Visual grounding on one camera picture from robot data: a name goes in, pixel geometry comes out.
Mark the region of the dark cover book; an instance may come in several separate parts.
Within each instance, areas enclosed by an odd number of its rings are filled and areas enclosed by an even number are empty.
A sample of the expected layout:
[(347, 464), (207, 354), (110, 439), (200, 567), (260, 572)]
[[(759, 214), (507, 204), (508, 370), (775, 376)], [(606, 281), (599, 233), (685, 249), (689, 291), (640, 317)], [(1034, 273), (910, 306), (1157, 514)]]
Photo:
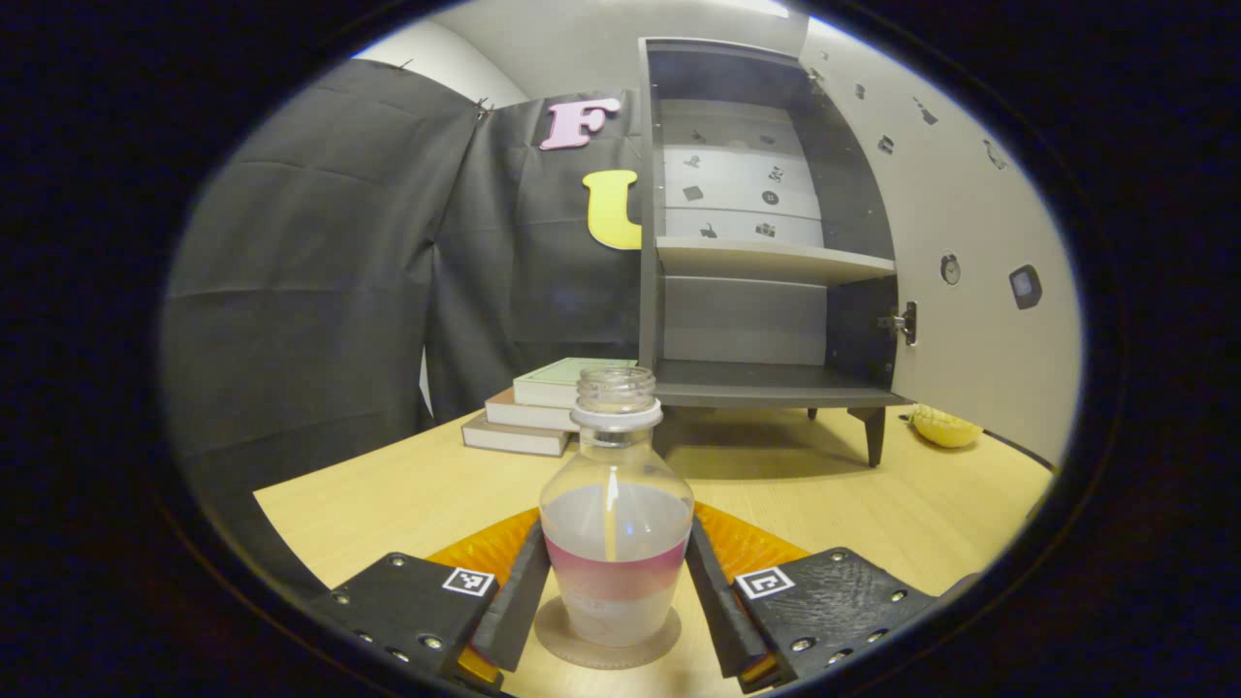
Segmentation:
[(558, 457), (563, 455), (570, 442), (570, 432), (491, 424), (484, 414), (477, 414), (467, 424), (460, 425), (460, 440), (467, 447), (505, 452), (505, 455)]

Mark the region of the green cover book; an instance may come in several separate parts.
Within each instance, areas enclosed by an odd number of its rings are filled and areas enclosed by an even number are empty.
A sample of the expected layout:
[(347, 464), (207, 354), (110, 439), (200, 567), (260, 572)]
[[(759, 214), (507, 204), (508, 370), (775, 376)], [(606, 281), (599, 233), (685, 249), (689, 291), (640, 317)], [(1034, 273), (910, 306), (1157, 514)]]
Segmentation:
[(637, 366), (635, 359), (567, 356), (513, 380), (514, 401), (525, 405), (572, 409), (578, 397), (578, 380), (585, 370)]

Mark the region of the yellow knobbly plush toy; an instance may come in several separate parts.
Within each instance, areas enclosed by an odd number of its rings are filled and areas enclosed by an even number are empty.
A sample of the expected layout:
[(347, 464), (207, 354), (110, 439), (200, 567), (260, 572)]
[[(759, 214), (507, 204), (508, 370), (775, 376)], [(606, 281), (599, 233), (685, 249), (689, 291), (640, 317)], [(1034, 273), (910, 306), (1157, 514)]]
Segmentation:
[(942, 448), (965, 448), (984, 432), (980, 425), (968, 424), (963, 419), (930, 407), (925, 402), (920, 402), (908, 414), (908, 424), (922, 438)]

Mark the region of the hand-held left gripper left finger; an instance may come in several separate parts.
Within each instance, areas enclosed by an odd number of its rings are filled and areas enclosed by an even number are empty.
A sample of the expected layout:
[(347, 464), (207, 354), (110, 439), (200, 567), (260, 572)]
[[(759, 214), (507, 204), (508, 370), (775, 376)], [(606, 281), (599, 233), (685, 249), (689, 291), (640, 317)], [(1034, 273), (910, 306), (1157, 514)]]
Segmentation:
[(429, 556), (381, 554), (307, 605), (407, 673), (496, 692), (522, 658), (550, 571), (531, 508)]

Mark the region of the metal door hinge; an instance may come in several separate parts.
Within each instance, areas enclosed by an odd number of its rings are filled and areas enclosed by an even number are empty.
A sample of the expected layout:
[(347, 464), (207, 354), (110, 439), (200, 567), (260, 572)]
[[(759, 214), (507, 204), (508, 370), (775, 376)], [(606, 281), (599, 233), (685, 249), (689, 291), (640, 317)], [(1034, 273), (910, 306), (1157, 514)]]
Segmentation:
[(892, 308), (886, 315), (877, 317), (876, 327), (891, 337), (900, 337), (905, 347), (915, 347), (918, 337), (917, 301), (906, 301), (903, 309)]

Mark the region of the clear bottle with pink liquid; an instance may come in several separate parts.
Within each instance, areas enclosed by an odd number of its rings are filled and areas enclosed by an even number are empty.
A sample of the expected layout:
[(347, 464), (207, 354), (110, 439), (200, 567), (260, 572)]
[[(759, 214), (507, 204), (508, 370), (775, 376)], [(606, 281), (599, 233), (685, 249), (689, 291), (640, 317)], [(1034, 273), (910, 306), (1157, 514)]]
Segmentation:
[(654, 448), (663, 406), (643, 366), (589, 366), (571, 411), (578, 451), (539, 499), (545, 546), (570, 628), (589, 645), (634, 647), (669, 619), (695, 496)]

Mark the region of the round brown coaster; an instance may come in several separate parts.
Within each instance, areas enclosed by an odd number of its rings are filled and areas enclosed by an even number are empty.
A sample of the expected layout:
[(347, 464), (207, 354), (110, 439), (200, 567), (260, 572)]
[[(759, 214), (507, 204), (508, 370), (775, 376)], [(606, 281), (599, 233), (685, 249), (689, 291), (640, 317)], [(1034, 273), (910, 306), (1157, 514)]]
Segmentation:
[(593, 645), (571, 628), (570, 615), (561, 597), (542, 605), (532, 620), (532, 633), (540, 645), (563, 662), (589, 669), (619, 671), (652, 664), (678, 645), (683, 635), (678, 610), (668, 611), (652, 637), (625, 647)]

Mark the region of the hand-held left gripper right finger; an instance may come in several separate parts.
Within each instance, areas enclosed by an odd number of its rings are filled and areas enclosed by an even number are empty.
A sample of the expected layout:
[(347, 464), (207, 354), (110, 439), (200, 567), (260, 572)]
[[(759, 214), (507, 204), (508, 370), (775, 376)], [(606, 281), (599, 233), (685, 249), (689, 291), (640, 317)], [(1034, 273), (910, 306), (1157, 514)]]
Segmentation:
[(838, 673), (939, 602), (848, 546), (804, 551), (704, 503), (685, 561), (719, 669), (745, 694)]

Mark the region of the dark grey cabinet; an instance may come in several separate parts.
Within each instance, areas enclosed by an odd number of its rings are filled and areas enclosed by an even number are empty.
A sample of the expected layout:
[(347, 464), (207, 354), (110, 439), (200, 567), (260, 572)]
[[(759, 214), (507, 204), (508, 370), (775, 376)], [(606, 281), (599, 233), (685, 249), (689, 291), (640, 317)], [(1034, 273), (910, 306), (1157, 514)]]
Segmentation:
[(823, 79), (793, 53), (639, 41), (644, 127), (639, 363), (678, 409), (903, 402), (897, 273), (834, 287), (666, 274), (660, 236), (799, 243), (892, 260), (877, 183)]

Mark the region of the beige cabinet door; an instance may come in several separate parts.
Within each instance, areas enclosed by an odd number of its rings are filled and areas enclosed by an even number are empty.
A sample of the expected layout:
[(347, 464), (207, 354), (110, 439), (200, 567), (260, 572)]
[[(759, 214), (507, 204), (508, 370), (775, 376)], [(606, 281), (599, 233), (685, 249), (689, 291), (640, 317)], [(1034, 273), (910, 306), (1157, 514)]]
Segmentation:
[(800, 60), (872, 168), (897, 309), (916, 306), (895, 392), (1064, 465), (1087, 347), (1055, 212), (997, 132), (891, 53), (813, 17)]

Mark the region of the brown cover book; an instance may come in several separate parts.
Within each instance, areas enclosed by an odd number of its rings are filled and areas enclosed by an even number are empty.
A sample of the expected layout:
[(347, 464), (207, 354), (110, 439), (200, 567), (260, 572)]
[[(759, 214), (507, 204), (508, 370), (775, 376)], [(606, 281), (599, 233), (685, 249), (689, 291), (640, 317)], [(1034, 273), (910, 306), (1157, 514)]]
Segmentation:
[(522, 426), (522, 428), (549, 428), (549, 431), (578, 432), (580, 425), (573, 424), (571, 409), (531, 405), (517, 402), (516, 390), (510, 386), (485, 401), (485, 416), (491, 424)]

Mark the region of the grey cabinet shelf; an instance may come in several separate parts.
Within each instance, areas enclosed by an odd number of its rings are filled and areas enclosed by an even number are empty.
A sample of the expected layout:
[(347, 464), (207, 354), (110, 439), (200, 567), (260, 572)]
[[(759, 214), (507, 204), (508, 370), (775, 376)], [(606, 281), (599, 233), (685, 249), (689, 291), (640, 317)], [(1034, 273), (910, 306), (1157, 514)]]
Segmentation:
[(892, 260), (799, 243), (660, 236), (666, 274), (834, 287), (896, 274)]

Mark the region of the black backdrop cloth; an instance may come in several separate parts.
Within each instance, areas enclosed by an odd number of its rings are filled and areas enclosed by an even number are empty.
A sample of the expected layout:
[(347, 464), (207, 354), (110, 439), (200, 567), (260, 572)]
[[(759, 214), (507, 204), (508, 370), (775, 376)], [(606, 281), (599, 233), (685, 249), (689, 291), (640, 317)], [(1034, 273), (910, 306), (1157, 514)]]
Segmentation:
[(350, 60), (208, 178), (161, 303), (174, 455), (282, 592), (325, 590), (254, 491), (434, 428), (566, 356), (638, 354), (640, 255), (585, 178), (642, 171), (633, 88), (480, 111)]

